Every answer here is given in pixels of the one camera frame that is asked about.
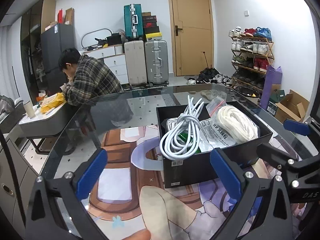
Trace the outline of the operator left hand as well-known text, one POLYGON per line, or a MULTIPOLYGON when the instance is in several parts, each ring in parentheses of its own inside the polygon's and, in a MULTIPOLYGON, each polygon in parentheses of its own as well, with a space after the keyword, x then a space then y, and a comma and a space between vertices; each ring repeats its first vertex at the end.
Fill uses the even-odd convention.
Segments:
POLYGON ((143 229, 135 232, 129 237, 124 238, 123 240, 150 240, 151 233, 148 229, 143 229))

